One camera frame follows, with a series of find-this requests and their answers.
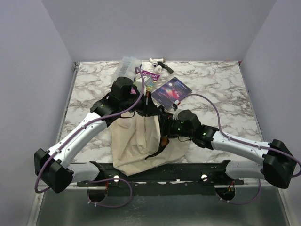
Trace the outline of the beige canvas student backpack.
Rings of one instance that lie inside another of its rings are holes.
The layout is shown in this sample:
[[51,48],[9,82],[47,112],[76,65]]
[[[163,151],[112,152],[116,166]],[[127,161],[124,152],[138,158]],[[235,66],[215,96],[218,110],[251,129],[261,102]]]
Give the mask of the beige canvas student backpack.
[[113,167],[127,176],[141,173],[182,158],[189,143],[169,139],[161,153],[161,134],[157,116],[115,120],[110,125]]

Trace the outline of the Jane Eyre book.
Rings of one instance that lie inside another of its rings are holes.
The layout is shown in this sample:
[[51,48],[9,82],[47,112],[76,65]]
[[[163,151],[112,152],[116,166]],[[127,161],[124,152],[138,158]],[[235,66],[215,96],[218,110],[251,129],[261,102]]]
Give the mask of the Jane Eyre book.
[[161,137],[161,146],[165,147],[169,144],[169,139],[166,136]]

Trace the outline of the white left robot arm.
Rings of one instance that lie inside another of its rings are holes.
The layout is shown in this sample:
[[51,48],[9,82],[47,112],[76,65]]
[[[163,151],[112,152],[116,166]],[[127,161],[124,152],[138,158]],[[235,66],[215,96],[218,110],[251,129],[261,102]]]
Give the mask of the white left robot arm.
[[62,141],[48,150],[38,149],[34,153],[36,184],[42,180],[55,193],[62,192],[75,179],[76,172],[70,164],[79,151],[98,133],[108,128],[126,112],[137,112],[142,117],[159,116],[163,107],[153,103],[149,91],[136,91],[133,81],[118,77],[111,90],[96,101],[84,120]]

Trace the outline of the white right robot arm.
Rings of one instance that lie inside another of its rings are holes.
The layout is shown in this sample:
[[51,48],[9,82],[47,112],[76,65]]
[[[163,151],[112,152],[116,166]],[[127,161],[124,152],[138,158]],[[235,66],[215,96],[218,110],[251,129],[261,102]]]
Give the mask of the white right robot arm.
[[217,181],[223,185],[233,179],[264,179],[271,185],[287,189],[297,165],[297,160],[285,144],[277,139],[257,142],[223,133],[221,129],[202,124],[190,110],[159,116],[160,132],[167,138],[186,137],[198,147],[229,152],[247,162],[229,162],[217,171]]

